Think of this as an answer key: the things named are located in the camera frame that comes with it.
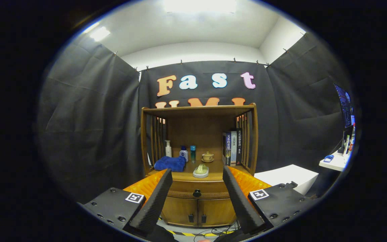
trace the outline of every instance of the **ceiling light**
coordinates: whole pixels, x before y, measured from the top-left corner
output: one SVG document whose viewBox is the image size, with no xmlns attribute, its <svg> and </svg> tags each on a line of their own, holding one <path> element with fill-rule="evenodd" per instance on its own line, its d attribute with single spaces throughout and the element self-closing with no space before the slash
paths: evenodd
<svg viewBox="0 0 387 242">
<path fill-rule="evenodd" d="M 98 26 L 98 24 L 99 24 L 99 22 L 96 22 L 96 23 L 92 24 L 92 25 L 89 26 L 87 29 L 85 29 L 85 30 L 83 31 L 83 33 L 87 33 L 87 32 L 89 32 L 89 31 L 91 31 L 93 28 L 95 28 L 96 26 Z"/>
<path fill-rule="evenodd" d="M 101 27 L 97 31 L 93 32 L 90 37 L 95 39 L 95 41 L 100 41 L 103 38 L 105 38 L 107 35 L 110 34 L 110 31 L 108 31 L 105 27 Z"/>
<path fill-rule="evenodd" d="M 235 0 L 164 0 L 166 12 L 235 12 Z"/>
</svg>

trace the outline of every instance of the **white pump bottle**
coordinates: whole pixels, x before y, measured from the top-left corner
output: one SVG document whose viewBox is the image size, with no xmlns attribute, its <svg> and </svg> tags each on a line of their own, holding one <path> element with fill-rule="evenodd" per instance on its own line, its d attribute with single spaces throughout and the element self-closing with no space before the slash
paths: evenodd
<svg viewBox="0 0 387 242">
<path fill-rule="evenodd" d="M 170 141 L 166 139 L 165 142 L 167 142 L 167 146 L 165 147 L 165 155 L 168 157 L 172 157 L 171 146 L 169 146 Z"/>
</svg>

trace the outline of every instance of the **white bottle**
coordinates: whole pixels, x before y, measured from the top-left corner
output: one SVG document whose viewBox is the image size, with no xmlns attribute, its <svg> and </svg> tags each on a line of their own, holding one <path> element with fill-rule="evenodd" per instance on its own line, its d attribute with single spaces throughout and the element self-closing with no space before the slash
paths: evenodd
<svg viewBox="0 0 387 242">
<path fill-rule="evenodd" d="M 186 158 L 186 162 L 188 161 L 186 146 L 181 146 L 180 156 Z"/>
<path fill-rule="evenodd" d="M 172 157 L 171 146 L 169 146 L 169 140 L 165 140 L 167 142 L 167 146 L 165 147 L 165 155 L 168 157 Z"/>
</svg>

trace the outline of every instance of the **orange letter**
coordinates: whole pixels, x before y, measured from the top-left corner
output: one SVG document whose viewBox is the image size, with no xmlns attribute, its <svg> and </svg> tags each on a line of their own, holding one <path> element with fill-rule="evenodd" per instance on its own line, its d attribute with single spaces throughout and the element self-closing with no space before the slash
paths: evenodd
<svg viewBox="0 0 387 242">
<path fill-rule="evenodd" d="M 177 100 L 169 101 L 168 104 L 170 104 L 172 108 L 175 108 L 179 104 L 179 101 Z"/>
<path fill-rule="evenodd" d="M 163 109 L 166 106 L 166 102 L 155 103 L 157 109 Z"/>
<path fill-rule="evenodd" d="M 199 107 L 202 106 L 203 103 L 198 98 L 190 98 L 188 101 L 191 107 Z M 217 106 L 219 103 L 219 98 L 211 97 L 207 100 L 206 106 Z"/>
<path fill-rule="evenodd" d="M 232 98 L 232 102 L 234 103 L 234 105 L 238 105 L 238 106 L 243 106 L 245 101 L 246 100 L 241 97 Z"/>
<path fill-rule="evenodd" d="M 175 77 L 175 75 L 158 79 L 157 81 L 159 82 L 158 96 L 167 95 L 169 93 L 169 90 L 167 89 L 167 87 L 172 88 L 172 81 L 175 81 L 176 79 L 177 77 Z"/>
</svg>

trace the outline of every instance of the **cabinet door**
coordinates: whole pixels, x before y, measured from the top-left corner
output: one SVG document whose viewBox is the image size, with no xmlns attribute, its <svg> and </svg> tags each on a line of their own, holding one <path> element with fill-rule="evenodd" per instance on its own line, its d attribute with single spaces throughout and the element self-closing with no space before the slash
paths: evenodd
<svg viewBox="0 0 387 242">
<path fill-rule="evenodd" d="M 167 197 L 161 216 L 164 222 L 168 224 L 197 227 L 198 201 Z"/>
<path fill-rule="evenodd" d="M 219 227 L 236 219 L 231 199 L 198 200 L 198 227 Z"/>
</svg>

